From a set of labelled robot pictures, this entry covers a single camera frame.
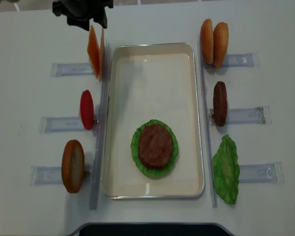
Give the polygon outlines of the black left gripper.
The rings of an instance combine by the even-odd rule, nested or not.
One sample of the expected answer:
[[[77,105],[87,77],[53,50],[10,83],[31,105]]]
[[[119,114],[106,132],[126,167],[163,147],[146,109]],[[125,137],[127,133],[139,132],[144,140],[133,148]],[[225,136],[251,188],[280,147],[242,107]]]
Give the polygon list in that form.
[[[56,0],[52,4],[52,12],[57,17],[66,16],[69,26],[89,31],[90,20],[107,28],[105,7],[113,8],[113,0]]]

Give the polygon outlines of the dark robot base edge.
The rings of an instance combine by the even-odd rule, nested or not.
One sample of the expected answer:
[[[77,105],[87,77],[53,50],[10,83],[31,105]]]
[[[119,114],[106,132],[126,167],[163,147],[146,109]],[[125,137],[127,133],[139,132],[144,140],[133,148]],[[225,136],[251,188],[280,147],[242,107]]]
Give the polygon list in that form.
[[[214,224],[186,223],[108,223],[91,224],[79,230],[80,236],[230,236]]]

